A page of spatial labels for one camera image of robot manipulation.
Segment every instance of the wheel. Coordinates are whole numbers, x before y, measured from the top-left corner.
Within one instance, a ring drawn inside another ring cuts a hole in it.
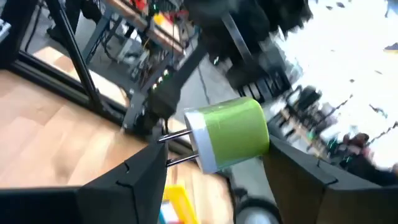
[[[267,200],[249,198],[234,211],[234,223],[282,224],[278,208]]]

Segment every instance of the red component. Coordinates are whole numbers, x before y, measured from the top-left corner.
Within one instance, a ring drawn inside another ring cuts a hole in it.
[[[130,0],[131,4],[134,1],[138,10],[143,11],[145,9],[146,1],[145,0]]]
[[[188,15],[188,11],[182,9],[182,10],[177,11],[177,12],[169,12],[168,14],[164,14],[164,17],[165,17],[168,21],[174,22],[174,18],[175,18],[175,17],[183,16],[183,15],[185,15],[185,14]]]

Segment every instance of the wire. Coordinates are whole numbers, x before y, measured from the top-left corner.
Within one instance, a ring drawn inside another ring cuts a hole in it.
[[[148,37],[147,41],[145,41],[144,46],[142,46],[143,49],[144,49],[145,46],[148,44],[148,42],[149,42],[149,37]]]
[[[103,33],[103,36],[100,37],[101,40],[99,40],[99,41],[100,41],[100,43],[101,43],[101,45],[102,45],[102,48],[104,48],[104,53],[106,54],[106,56],[111,60],[111,62],[117,63],[118,60],[117,60],[116,58],[114,58],[114,57],[111,55],[111,53],[108,51],[108,42],[105,42],[107,36],[106,36],[105,34],[106,34],[106,32]]]
[[[26,45],[25,45],[25,52],[28,51],[29,45],[32,42],[34,34],[36,33],[37,25],[39,24],[40,15],[42,14],[43,5],[44,5],[44,3],[42,1],[39,2],[39,9],[37,10],[37,14],[36,14],[36,18],[34,21],[32,32],[30,33],[29,39],[27,40]]]
[[[184,24],[185,24],[185,28],[186,28],[186,30],[187,30],[187,34],[188,34],[188,36],[189,36],[188,26],[187,26],[186,23],[184,23]],[[191,39],[191,38],[189,38],[189,44],[191,45],[191,48],[192,48],[192,51],[193,51],[194,49],[193,49],[193,44],[192,44],[192,39]],[[206,87],[205,79],[203,78],[203,75],[201,74],[200,62],[199,62],[199,65],[198,65],[198,73],[199,73],[199,78],[200,78],[201,86],[202,86],[202,88],[203,88],[203,92],[205,93],[206,102],[207,102],[208,105],[210,105],[210,104],[211,104],[211,103],[210,103],[210,97],[209,97],[209,95],[208,95],[208,93],[207,93],[207,87]]]
[[[174,18],[173,18],[173,24],[172,24],[172,29],[173,29],[173,36],[172,36],[172,65],[174,64]]]
[[[164,119],[164,134],[169,134],[170,130],[169,130],[169,119],[166,118]]]

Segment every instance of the wooden floor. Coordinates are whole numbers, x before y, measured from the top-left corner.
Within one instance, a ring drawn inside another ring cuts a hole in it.
[[[146,146],[5,70],[0,105],[0,187],[83,185]],[[231,223],[231,199],[221,177],[185,163],[171,167],[166,182],[185,186],[202,223]]]

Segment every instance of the metal rod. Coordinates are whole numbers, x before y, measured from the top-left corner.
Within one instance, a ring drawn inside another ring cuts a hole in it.
[[[189,134],[191,132],[192,132],[191,130],[183,129],[181,131],[177,131],[177,132],[174,132],[174,133],[171,133],[171,134],[166,134],[165,136],[160,137],[160,139],[157,140],[157,143],[166,142],[168,140],[184,136],[184,135]]]
[[[194,159],[194,158],[196,158],[198,156],[199,156],[198,151],[193,151],[191,154],[186,155],[184,157],[179,157],[179,158],[176,158],[176,159],[168,159],[167,162],[166,162],[166,167],[174,166],[174,165],[177,165],[177,164],[179,164],[181,162],[189,161],[189,160]]]
[[[248,46],[246,45],[238,27],[235,24],[234,19],[232,18],[231,14],[226,14],[222,17],[224,25],[228,30],[229,34],[231,35],[236,47],[238,48],[239,53],[243,60],[246,63],[252,62],[252,57]]]
[[[50,14],[54,19],[55,25],[58,27],[60,34],[63,36],[62,40],[66,45],[66,49],[68,50],[73,66],[76,68],[81,85],[85,89],[86,94],[90,99],[90,103],[94,106],[94,108],[100,110],[102,107],[100,96],[96,91],[96,87],[93,80],[91,79],[91,75],[87,69],[86,63],[81,56],[76,40],[74,38],[75,34],[68,21],[65,10],[63,9],[59,1],[46,0],[46,3]]]

